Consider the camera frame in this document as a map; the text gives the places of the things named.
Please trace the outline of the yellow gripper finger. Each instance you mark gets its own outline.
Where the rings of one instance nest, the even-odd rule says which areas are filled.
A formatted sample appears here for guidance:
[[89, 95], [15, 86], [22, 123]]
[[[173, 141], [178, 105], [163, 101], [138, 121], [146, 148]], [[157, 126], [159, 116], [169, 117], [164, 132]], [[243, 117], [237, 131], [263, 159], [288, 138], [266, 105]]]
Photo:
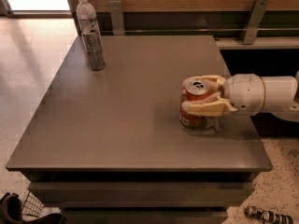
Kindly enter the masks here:
[[222, 90], [225, 78], [218, 75], [188, 77], [182, 87], [188, 92], [217, 92]]
[[237, 110], [219, 91], [203, 100], [184, 101], [181, 107], [187, 114], [204, 117], [220, 117]]

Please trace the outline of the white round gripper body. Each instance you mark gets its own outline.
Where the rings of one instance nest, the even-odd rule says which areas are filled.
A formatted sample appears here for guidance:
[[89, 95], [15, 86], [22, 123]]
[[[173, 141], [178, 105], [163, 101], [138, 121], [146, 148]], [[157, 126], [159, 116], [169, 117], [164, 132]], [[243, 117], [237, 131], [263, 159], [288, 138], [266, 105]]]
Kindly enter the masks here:
[[264, 103], [264, 84], [254, 74], [238, 74], [224, 83], [223, 97], [229, 100], [230, 111], [241, 116], [258, 114]]

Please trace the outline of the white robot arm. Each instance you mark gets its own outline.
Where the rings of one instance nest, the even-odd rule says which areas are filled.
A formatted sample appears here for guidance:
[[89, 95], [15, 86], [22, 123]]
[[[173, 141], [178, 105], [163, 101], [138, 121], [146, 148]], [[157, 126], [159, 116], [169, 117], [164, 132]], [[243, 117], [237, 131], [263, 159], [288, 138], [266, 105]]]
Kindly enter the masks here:
[[182, 83], [180, 120], [196, 127], [202, 117], [233, 113], [255, 116], [270, 113], [287, 121], [298, 121], [298, 77], [259, 77], [237, 74], [196, 76]]

